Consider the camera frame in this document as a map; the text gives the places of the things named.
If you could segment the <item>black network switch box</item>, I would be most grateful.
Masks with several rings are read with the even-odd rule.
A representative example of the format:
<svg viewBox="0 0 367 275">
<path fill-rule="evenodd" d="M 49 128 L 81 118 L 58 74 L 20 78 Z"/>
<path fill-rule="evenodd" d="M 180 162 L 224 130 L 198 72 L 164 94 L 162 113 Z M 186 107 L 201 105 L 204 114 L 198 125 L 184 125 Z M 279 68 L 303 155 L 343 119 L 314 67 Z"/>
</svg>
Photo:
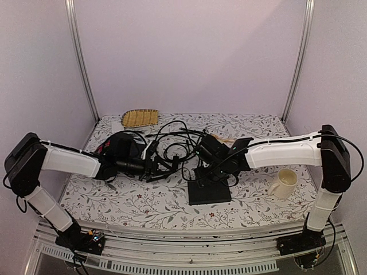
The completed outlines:
<svg viewBox="0 0 367 275">
<path fill-rule="evenodd" d="M 228 181 L 209 182 L 199 187 L 197 182 L 188 183 L 188 200 L 190 205 L 208 205 L 230 202 L 232 199 Z"/>
</svg>

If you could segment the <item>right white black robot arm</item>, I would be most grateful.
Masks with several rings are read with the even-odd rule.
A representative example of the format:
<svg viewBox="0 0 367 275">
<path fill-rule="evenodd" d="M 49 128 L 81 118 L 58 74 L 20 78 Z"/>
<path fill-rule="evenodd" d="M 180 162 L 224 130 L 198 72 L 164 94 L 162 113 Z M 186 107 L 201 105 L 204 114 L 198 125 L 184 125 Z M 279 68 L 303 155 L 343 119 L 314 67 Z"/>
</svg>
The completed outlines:
<svg viewBox="0 0 367 275">
<path fill-rule="evenodd" d="M 347 144 L 359 149 L 328 124 L 308 135 L 265 140 L 241 138 L 232 147 L 206 135 L 196 147 L 196 155 L 206 164 L 194 170 L 196 183 L 204 187 L 207 182 L 222 182 L 229 176 L 237 177 L 241 172 L 268 166 L 321 167 L 321 186 L 302 231 L 276 240 L 276 247 L 283 256 L 316 249 L 326 244 L 325 225 L 343 193 L 356 179 L 351 176 Z"/>
</svg>

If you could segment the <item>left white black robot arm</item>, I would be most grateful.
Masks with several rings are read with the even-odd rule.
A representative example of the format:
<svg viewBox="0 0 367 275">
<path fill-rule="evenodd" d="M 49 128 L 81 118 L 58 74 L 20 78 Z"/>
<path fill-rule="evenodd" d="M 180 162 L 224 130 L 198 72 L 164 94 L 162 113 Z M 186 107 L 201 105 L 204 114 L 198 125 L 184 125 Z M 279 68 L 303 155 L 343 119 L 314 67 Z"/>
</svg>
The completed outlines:
<svg viewBox="0 0 367 275">
<path fill-rule="evenodd" d="M 166 162 L 155 153 L 158 141 L 138 144 L 135 136 L 135 132 L 120 131 L 94 152 L 85 152 L 27 133 L 5 159 L 7 187 L 49 222 L 57 233 L 56 245 L 72 252 L 101 255 L 104 234 L 95 229 L 84 233 L 77 220 L 41 186 L 39 176 L 43 170 L 52 170 L 109 181 L 121 172 L 152 182 L 178 170 L 178 156 Z"/>
</svg>

